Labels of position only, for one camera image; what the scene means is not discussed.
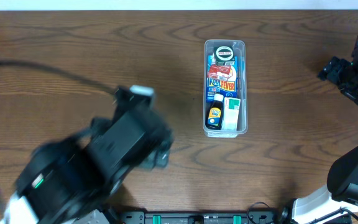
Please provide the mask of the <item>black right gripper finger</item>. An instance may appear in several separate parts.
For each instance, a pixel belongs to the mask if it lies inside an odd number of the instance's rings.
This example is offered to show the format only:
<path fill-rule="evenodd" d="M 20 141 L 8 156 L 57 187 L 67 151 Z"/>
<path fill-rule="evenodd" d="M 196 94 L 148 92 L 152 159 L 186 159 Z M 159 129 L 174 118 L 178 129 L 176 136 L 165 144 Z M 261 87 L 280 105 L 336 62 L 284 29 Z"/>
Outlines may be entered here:
<path fill-rule="evenodd" d="M 350 62 L 346 59 L 332 58 L 326 66 L 327 79 L 331 82 L 339 82 L 340 74 L 349 65 Z"/>
<path fill-rule="evenodd" d="M 341 61 L 337 57 L 333 57 L 328 64 L 318 73 L 320 80 L 337 80 L 341 70 Z"/>

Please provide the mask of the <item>dark bottle white cap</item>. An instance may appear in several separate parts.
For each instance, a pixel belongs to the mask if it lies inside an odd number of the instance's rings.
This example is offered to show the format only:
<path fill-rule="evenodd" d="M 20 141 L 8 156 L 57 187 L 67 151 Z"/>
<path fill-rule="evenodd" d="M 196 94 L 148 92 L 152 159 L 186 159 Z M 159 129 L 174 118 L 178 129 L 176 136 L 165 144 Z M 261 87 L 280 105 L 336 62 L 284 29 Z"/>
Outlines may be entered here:
<path fill-rule="evenodd" d="M 221 129 L 221 123 L 223 120 L 223 100 L 223 95 L 214 95 L 213 103 L 208 111 L 208 116 L 206 118 L 206 127 L 208 129 Z"/>

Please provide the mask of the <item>red medicine box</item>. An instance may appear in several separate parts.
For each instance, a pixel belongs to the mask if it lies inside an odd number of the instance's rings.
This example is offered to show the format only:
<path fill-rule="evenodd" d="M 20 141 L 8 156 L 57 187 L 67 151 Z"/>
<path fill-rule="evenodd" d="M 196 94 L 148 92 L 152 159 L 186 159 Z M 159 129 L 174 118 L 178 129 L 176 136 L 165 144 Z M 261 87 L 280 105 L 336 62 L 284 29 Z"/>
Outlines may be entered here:
<path fill-rule="evenodd" d="M 217 80 L 227 81 L 232 76 L 233 76 L 233 73 L 232 73 L 231 66 L 227 66 L 227 65 L 223 65 L 223 66 L 212 65 L 212 66 L 210 66 L 210 68 L 207 72 L 208 78 L 213 78 L 213 79 L 217 79 Z"/>

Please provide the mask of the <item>white green medicine box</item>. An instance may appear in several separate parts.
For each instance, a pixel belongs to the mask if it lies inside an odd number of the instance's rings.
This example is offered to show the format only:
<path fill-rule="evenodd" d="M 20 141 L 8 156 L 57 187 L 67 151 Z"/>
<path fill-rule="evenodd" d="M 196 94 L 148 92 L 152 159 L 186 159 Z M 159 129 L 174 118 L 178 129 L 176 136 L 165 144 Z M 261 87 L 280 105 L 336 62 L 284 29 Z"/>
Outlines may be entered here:
<path fill-rule="evenodd" d="M 222 130 L 226 130 L 226 131 L 237 130 L 240 105 L 241 105 L 240 99 L 225 97 Z"/>

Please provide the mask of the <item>blue Kool Fever box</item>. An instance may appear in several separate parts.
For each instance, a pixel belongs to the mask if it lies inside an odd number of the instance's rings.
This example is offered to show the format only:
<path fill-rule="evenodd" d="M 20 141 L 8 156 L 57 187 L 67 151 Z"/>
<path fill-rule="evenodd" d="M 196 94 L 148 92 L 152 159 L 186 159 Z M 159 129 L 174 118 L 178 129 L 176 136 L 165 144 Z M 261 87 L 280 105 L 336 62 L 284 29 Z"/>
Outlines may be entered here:
<path fill-rule="evenodd" d="M 235 64 L 228 65 L 231 66 L 233 76 L 227 80 L 217 80 L 207 77 L 207 72 L 212 65 L 216 65 L 214 55 L 208 55 L 206 62 L 206 83 L 205 83 L 205 94 L 206 102 L 210 103 L 213 101 L 214 95 L 216 93 L 223 95 L 224 97 L 234 97 L 237 98 L 237 71 L 238 71 L 238 62 L 237 57 L 235 56 Z"/>

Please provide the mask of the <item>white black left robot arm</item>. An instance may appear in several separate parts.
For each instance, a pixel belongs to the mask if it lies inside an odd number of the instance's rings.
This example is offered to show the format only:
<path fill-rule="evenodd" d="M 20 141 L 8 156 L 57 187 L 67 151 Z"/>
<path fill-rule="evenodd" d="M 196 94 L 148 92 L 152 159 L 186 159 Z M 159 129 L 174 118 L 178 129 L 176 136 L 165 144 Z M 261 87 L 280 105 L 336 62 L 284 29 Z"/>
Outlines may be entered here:
<path fill-rule="evenodd" d="M 98 209 L 135 168 L 168 164 L 173 133 L 154 110 L 154 89 L 114 92 L 112 118 L 39 146 L 18 176 L 2 223 L 73 223 Z"/>

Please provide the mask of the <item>dark green round-logo box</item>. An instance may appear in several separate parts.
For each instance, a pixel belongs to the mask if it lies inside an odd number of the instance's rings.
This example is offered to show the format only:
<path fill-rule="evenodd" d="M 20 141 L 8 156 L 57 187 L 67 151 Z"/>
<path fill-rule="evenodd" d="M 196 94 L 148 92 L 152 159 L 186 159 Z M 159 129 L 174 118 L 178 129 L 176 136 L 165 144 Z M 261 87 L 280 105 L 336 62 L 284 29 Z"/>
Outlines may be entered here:
<path fill-rule="evenodd" d="M 219 46 L 214 48 L 214 59 L 218 66 L 228 66 L 235 64 L 234 51 L 230 46 Z"/>

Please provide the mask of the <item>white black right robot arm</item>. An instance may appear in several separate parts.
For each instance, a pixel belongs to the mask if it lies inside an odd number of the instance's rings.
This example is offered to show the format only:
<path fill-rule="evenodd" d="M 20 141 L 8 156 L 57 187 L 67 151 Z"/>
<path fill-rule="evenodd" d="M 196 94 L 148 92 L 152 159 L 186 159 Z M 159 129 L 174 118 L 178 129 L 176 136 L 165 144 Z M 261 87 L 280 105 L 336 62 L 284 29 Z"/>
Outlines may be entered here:
<path fill-rule="evenodd" d="M 351 59 L 333 57 L 319 72 L 358 106 L 358 35 Z M 326 184 L 283 207 L 279 223 L 351 223 L 358 221 L 358 145 L 335 160 Z"/>

